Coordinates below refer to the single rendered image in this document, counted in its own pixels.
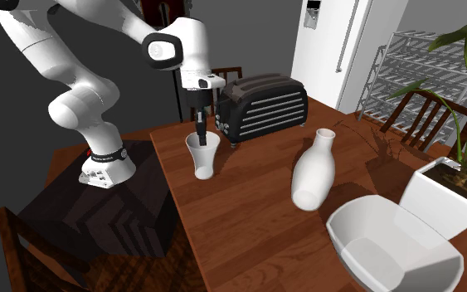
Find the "brown wooden chair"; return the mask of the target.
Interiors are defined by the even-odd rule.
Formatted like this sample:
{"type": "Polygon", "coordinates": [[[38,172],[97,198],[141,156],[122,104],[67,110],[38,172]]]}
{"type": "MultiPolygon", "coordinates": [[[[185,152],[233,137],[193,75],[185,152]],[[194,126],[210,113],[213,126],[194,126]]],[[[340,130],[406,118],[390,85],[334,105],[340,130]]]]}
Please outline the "brown wooden chair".
{"type": "Polygon", "coordinates": [[[8,208],[0,207],[0,237],[12,292],[89,292],[54,273],[22,245],[19,236],[57,263],[82,274],[90,271],[87,262],[54,246],[8,208]]]}
{"type": "Polygon", "coordinates": [[[442,98],[432,91],[414,89],[405,92],[400,103],[380,128],[380,131],[386,133],[391,128],[405,130],[401,141],[408,143],[412,148],[417,147],[420,151],[426,152],[435,142],[435,137],[449,120],[449,117],[452,117],[455,122],[457,133],[457,141],[449,151],[449,157],[456,158],[458,148],[463,150],[467,144],[467,108],[442,98]],[[401,122],[397,120],[414,95],[421,96],[424,102],[412,124],[401,127],[401,122]]]}
{"type": "MultiPolygon", "coordinates": [[[[226,82],[227,82],[228,74],[232,73],[232,72],[237,73],[237,78],[238,79],[240,79],[242,77],[242,69],[241,69],[240,66],[212,69],[213,74],[219,75],[220,77],[224,78],[226,82]]],[[[190,120],[191,121],[195,120],[195,112],[196,112],[196,110],[194,108],[190,109],[190,120]]]]}

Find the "brown wooden table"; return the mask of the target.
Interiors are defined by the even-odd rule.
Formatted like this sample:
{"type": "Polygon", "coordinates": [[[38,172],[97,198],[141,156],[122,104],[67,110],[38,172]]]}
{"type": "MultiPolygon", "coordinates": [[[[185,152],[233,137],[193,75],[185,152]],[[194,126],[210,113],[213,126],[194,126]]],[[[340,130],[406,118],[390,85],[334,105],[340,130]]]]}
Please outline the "brown wooden table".
{"type": "Polygon", "coordinates": [[[432,160],[392,132],[311,101],[304,126],[235,147],[223,139],[213,177],[199,180],[185,144],[193,130],[177,124],[151,139],[209,292],[364,292],[333,248],[328,217],[367,194],[398,202],[432,160]],[[304,212],[291,200],[292,170],[320,128],[335,133],[335,180],[323,205],[304,212]]]}

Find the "white bowl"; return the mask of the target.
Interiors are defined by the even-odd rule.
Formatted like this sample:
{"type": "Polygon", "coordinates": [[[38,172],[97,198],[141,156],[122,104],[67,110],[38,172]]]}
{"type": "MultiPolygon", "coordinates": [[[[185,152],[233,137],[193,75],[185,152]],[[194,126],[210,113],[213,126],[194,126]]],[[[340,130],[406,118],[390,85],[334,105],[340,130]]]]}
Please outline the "white bowl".
{"type": "Polygon", "coordinates": [[[369,292],[453,292],[464,273],[451,243],[379,195],[346,202],[326,228],[347,271],[369,292]]]}

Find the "white bottle vase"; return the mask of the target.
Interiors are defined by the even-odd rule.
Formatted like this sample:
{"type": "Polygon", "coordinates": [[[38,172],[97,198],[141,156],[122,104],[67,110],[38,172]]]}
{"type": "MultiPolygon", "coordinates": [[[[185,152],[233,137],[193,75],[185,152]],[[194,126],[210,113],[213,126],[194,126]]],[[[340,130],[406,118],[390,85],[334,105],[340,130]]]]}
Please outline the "white bottle vase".
{"type": "Polygon", "coordinates": [[[319,209],[333,186],[335,162],[332,145],[336,134],[331,129],[318,129],[315,139],[295,164],[291,182],[291,198],[300,210],[319,209]]]}

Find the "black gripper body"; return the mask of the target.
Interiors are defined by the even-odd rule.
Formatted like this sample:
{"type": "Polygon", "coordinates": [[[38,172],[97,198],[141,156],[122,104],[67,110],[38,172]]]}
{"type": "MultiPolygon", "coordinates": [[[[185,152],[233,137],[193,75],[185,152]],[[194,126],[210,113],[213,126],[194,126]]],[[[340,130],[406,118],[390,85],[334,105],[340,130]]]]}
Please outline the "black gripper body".
{"type": "Polygon", "coordinates": [[[211,106],[213,103],[212,90],[185,90],[187,105],[190,108],[200,109],[211,106]]]}

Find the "white flared cup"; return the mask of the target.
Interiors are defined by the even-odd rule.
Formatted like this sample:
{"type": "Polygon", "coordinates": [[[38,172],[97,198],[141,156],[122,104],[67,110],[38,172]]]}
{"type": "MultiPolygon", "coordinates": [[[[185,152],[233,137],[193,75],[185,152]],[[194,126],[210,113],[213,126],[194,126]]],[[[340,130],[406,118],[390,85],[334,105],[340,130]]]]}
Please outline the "white flared cup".
{"type": "Polygon", "coordinates": [[[200,145],[199,136],[197,132],[193,132],[186,137],[185,143],[192,155],[194,163],[194,174],[197,179],[207,180],[214,175],[214,158],[219,143],[220,137],[211,132],[206,132],[207,144],[200,145]]]}

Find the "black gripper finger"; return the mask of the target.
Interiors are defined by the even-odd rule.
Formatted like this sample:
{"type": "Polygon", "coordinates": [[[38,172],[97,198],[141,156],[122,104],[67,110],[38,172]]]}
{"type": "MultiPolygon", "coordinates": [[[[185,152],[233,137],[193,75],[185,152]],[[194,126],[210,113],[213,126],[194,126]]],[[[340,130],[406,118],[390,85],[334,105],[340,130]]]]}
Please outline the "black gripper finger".
{"type": "Polygon", "coordinates": [[[207,145],[207,113],[204,107],[195,112],[195,125],[200,146],[207,145]]]}

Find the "white refrigerator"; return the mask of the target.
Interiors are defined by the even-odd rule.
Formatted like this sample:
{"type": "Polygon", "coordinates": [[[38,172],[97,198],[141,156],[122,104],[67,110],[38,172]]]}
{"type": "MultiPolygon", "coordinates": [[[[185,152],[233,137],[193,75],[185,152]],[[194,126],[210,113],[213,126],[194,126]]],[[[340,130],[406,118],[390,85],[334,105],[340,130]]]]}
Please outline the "white refrigerator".
{"type": "Polygon", "coordinates": [[[303,0],[291,77],[340,112],[358,110],[378,52],[409,0],[303,0]]]}

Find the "dark robot stand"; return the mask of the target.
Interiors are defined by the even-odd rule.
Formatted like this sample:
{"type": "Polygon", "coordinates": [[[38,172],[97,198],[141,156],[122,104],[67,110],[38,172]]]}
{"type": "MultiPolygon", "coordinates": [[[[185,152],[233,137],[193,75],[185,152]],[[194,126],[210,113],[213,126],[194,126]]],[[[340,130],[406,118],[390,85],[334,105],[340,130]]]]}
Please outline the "dark robot stand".
{"type": "Polygon", "coordinates": [[[51,244],[82,260],[101,254],[164,257],[178,221],[154,146],[124,143],[135,174],[109,189],[79,182],[82,152],[18,216],[51,244]]]}

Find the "black toaster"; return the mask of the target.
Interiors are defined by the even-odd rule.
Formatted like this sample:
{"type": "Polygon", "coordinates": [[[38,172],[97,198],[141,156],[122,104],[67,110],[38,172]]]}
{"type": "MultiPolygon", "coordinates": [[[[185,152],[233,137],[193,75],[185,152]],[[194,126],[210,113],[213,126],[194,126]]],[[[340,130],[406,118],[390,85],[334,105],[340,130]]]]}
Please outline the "black toaster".
{"type": "Polygon", "coordinates": [[[228,83],[216,102],[215,126],[232,146],[303,126],[308,116],[304,85],[279,73],[243,77],[228,83]]]}

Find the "green plant in white pot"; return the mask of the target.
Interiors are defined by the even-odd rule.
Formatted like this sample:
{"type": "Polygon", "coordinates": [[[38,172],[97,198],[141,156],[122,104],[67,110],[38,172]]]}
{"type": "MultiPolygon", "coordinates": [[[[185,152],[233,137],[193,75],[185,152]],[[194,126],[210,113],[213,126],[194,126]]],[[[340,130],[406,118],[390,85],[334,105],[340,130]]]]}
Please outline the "green plant in white pot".
{"type": "MultiPolygon", "coordinates": [[[[428,51],[462,41],[467,50],[467,25],[438,35],[428,51]]],[[[420,89],[425,80],[401,88],[391,98],[420,89]]],[[[467,229],[467,144],[458,148],[456,158],[440,157],[414,172],[403,193],[400,206],[450,240],[467,229]]]]}

